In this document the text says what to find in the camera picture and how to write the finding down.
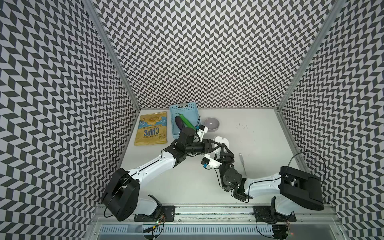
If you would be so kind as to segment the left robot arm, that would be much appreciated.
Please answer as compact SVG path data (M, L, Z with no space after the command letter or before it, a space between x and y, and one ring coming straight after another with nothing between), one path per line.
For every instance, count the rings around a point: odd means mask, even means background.
M219 149L222 144L211 139L204 139L205 131L192 128L181 130L179 137L161 154L142 166L129 171L123 168L112 174L102 194L102 203L119 222L131 215L141 215L151 220L163 217L162 203L154 196L140 198L140 189L162 173L175 168L187 157L203 155L203 165L218 168L221 163L212 159L210 153Z

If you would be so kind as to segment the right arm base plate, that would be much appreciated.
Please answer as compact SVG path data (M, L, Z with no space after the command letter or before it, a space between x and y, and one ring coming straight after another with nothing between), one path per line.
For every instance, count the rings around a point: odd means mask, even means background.
M253 206L253 211L255 218L258 222L267 223L267 224L276 224L276 223L285 223L288 222L296 222L297 218L294 213L289 216L285 216L277 213L272 210L271 206L261 205L261 206Z

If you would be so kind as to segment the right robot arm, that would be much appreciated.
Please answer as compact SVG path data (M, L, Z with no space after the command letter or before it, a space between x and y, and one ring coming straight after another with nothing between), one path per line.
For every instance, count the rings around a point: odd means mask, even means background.
M322 211L324 201L321 179L313 174L282 166L272 176L248 179L244 178L234 167L235 156L221 144L218 162L219 186L243 203L265 195L272 196L271 214L289 216L300 208Z

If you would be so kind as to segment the clear handle screwdriver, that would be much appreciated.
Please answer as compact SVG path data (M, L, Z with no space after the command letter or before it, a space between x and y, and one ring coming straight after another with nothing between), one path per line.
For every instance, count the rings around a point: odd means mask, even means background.
M241 161L243 170L244 170L244 175L247 176L247 172L246 172L246 168L245 168L245 161L244 161L243 154L239 153L239 158L240 158L240 161Z

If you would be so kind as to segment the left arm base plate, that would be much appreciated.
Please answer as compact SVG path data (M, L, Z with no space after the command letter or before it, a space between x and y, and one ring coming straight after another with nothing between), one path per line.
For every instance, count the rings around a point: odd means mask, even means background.
M166 223L173 222L175 218L176 206L157 207L151 215L135 215L134 222L155 222L164 219Z

